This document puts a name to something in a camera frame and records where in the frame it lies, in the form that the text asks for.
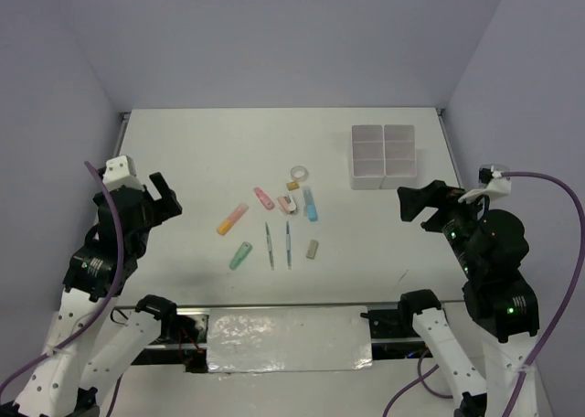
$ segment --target divided organizer tray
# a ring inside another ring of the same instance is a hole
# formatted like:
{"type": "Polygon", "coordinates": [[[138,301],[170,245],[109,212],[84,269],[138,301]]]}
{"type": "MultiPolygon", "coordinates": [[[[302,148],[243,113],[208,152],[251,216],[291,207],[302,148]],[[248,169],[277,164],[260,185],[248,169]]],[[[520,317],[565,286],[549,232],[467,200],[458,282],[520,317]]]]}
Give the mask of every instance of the divided organizer tray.
{"type": "Polygon", "coordinates": [[[354,190],[415,187],[414,126],[357,124],[351,128],[349,182],[354,190]]]}

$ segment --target clear tape roll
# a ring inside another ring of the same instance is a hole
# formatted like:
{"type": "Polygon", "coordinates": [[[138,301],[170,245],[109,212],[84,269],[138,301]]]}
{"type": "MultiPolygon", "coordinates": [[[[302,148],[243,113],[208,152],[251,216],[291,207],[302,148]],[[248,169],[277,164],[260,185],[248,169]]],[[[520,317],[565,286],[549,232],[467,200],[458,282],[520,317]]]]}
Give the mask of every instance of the clear tape roll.
{"type": "Polygon", "coordinates": [[[296,182],[303,182],[309,176],[309,171],[303,166],[294,166],[291,169],[291,179],[296,182]]]}

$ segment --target purple cable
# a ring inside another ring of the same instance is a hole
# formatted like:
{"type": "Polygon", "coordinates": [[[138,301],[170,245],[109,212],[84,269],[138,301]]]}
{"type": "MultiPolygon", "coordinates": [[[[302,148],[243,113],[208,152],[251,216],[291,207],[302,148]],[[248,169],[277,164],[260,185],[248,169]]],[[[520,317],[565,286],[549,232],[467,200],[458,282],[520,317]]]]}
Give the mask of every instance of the purple cable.
{"type": "MultiPolygon", "coordinates": [[[[88,319],[85,322],[85,324],[83,325],[83,327],[81,327],[75,333],[73,333],[72,335],[70,335],[69,337],[64,339],[63,341],[59,342],[55,346],[55,349],[57,349],[57,350],[61,350],[61,349],[65,348],[66,346],[68,346],[72,341],[77,339],[80,335],[85,333],[85,331],[88,328],[91,327],[91,325],[103,313],[106,306],[108,305],[110,300],[113,298],[114,294],[118,291],[118,287],[120,286],[120,281],[122,280],[122,264],[124,261],[124,248],[123,248],[122,224],[120,222],[120,216],[118,215],[118,210],[116,209],[116,205],[113,202],[112,195],[108,191],[108,188],[106,188],[106,186],[101,181],[100,174],[98,173],[98,171],[90,164],[89,161],[85,162],[85,166],[88,168],[88,170],[90,171],[90,173],[93,176],[93,178],[95,179],[95,181],[100,185],[101,192],[103,193],[103,196],[106,198],[106,202],[108,202],[108,207],[110,207],[110,212],[112,213],[113,225],[114,225],[114,228],[116,231],[116,240],[117,240],[117,244],[118,244],[117,245],[118,246],[118,258],[117,258],[117,262],[116,262],[116,274],[113,276],[112,286],[110,286],[110,290],[106,294],[106,297],[103,299],[103,302],[96,308],[95,312],[93,313],[93,315],[91,315],[90,319],[88,319]]],[[[12,382],[18,376],[20,376],[23,373],[26,373],[27,371],[34,368],[35,366],[37,366],[38,364],[40,364],[41,362],[43,362],[44,360],[46,360],[48,358],[50,358],[50,356],[48,354],[43,354],[43,355],[39,356],[38,358],[31,360],[25,366],[21,367],[20,369],[18,369],[14,373],[12,373],[10,376],[8,376],[8,378],[4,382],[2,382],[2,385],[0,385],[0,403],[2,403],[2,393],[4,392],[6,387],[10,384],[10,382],[12,382]]]]}
{"type": "MultiPolygon", "coordinates": [[[[424,360],[424,357],[427,356],[428,353],[429,353],[429,350],[427,349],[427,351],[425,351],[424,353],[422,353],[420,355],[419,363],[417,364],[417,373],[419,374],[419,378],[422,377],[422,361],[424,360]]],[[[440,392],[433,390],[429,385],[427,385],[427,382],[425,382],[424,380],[421,380],[420,382],[422,383],[422,386],[424,387],[424,389],[426,391],[428,391],[433,396],[438,397],[439,399],[452,399],[453,398],[453,396],[451,394],[441,394],[440,392]]]]}
{"type": "MultiPolygon", "coordinates": [[[[425,356],[427,356],[429,354],[429,350],[426,349],[424,350],[424,352],[422,353],[422,355],[420,356],[421,358],[424,358],[425,356]]],[[[400,390],[399,392],[397,392],[394,397],[392,399],[390,399],[390,401],[388,402],[388,405],[386,405],[386,409],[384,410],[384,412],[382,413],[382,417],[388,417],[388,412],[390,411],[390,408],[392,408],[392,405],[394,403],[396,403],[396,401],[400,398],[400,396],[402,394],[404,394],[406,391],[410,390],[412,387],[414,387],[417,383],[421,383],[422,381],[424,381],[425,379],[427,379],[432,373],[434,373],[437,369],[439,369],[438,365],[435,365],[432,369],[430,369],[429,371],[427,371],[425,374],[423,374],[422,376],[418,377],[417,379],[413,380],[411,383],[409,383],[406,387],[404,387],[402,390],[400,390]]]]}
{"type": "MultiPolygon", "coordinates": [[[[580,247],[579,247],[579,257],[577,258],[577,264],[575,265],[575,271],[573,272],[573,277],[570,279],[569,288],[563,297],[563,300],[558,307],[557,312],[550,320],[550,324],[548,324],[545,332],[542,334],[542,337],[538,340],[537,344],[534,346],[532,351],[528,354],[525,360],[525,365],[530,366],[535,361],[540,353],[540,350],[547,344],[550,335],[557,327],[558,321],[565,313],[567,306],[569,305],[569,301],[575,292],[575,288],[577,287],[577,282],[579,281],[579,277],[581,274],[581,268],[583,266],[583,260],[585,259],[585,213],[583,212],[583,206],[581,205],[577,194],[563,181],[560,179],[556,179],[553,176],[543,175],[541,173],[533,173],[533,172],[505,172],[502,173],[503,177],[514,177],[514,176],[523,176],[523,177],[536,177],[538,179],[544,179],[546,181],[553,182],[565,190],[570,198],[575,204],[575,208],[577,209],[577,214],[579,216],[579,224],[580,224],[580,247]]],[[[526,379],[527,375],[525,372],[521,372],[518,375],[518,380],[516,382],[516,386],[514,387],[514,391],[512,392],[512,396],[510,397],[510,401],[508,402],[507,406],[505,407],[504,414],[502,417],[509,417],[514,409],[514,405],[516,405],[516,401],[518,400],[518,396],[520,395],[520,391],[522,390],[522,385],[524,384],[524,380],[526,379]]]]}
{"type": "Polygon", "coordinates": [[[106,417],[110,417],[113,412],[113,407],[116,404],[116,399],[118,399],[118,391],[120,390],[120,384],[122,383],[122,376],[116,380],[116,386],[113,389],[112,401],[110,402],[110,408],[108,409],[108,413],[106,417]]]}

